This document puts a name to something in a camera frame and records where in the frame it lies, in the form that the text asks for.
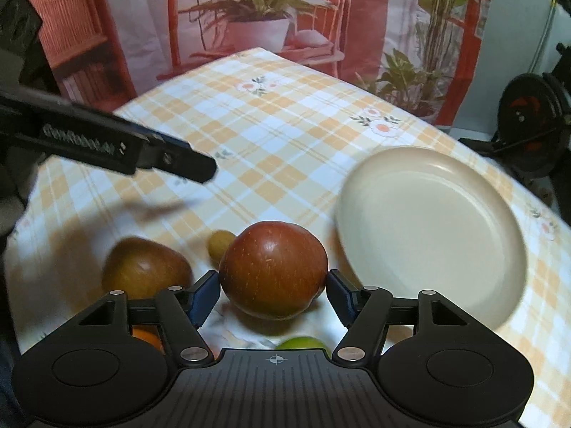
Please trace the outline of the gloved left hand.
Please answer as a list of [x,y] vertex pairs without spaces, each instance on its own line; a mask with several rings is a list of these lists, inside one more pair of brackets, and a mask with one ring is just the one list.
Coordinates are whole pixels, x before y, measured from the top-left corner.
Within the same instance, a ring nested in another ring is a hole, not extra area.
[[0,210],[2,237],[8,236],[24,214],[45,153],[9,146],[1,148]]

